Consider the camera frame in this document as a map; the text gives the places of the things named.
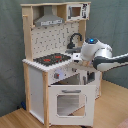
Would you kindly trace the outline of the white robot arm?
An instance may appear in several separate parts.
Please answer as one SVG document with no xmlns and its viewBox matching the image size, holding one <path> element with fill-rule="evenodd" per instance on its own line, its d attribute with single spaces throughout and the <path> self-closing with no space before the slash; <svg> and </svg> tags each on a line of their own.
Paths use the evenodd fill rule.
<svg viewBox="0 0 128 128">
<path fill-rule="evenodd" d="M 128 65 L 128 53 L 112 56 L 112 48 L 97 38 L 87 38 L 81 48 L 80 57 L 83 61 L 92 61 L 93 67 L 101 72 Z"/>
</svg>

